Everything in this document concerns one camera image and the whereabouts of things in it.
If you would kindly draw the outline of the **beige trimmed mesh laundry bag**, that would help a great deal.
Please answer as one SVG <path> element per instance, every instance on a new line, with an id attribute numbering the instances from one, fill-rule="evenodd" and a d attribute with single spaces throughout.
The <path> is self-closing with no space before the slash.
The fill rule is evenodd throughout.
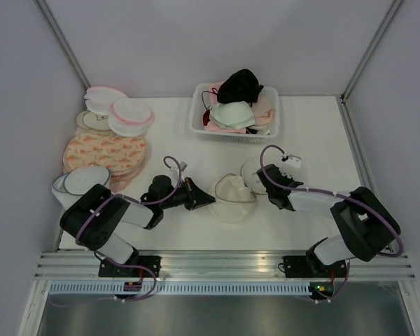
<path id="1" fill-rule="evenodd" d="M 258 198 L 267 194 L 257 175 L 259 168 L 259 161 L 252 157 L 239 173 L 227 173 L 212 183 L 209 194 L 215 202 L 207 209 L 218 222 L 241 223 L 252 215 Z"/>

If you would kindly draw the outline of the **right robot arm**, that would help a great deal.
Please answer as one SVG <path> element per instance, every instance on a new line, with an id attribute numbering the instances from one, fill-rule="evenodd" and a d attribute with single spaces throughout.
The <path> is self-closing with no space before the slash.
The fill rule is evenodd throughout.
<path id="1" fill-rule="evenodd" d="M 347 196 L 314 192 L 274 164 L 256 174 L 278 209 L 322 216 L 334 221 L 339 231 L 316 242 L 304 255 L 284 256 L 279 269 L 287 279 L 344 278 L 349 260 L 369 262 L 401 234 L 399 224 L 366 187 Z"/>

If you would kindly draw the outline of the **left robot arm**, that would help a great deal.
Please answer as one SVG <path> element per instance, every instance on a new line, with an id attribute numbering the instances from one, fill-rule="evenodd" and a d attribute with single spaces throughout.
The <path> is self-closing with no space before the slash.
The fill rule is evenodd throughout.
<path id="1" fill-rule="evenodd" d="M 160 258 L 140 255 L 115 233 L 118 225 L 128 223 L 152 230 L 163 220 L 167 209 L 183 206 L 193 211 L 215 202 L 215 197 L 201 190 L 189 177 L 173 186 L 168 176 L 155 176 L 140 202 L 113 194 L 97 184 L 64 212 L 59 226 L 77 245 L 101 259 L 100 277 L 154 279 L 159 273 Z"/>

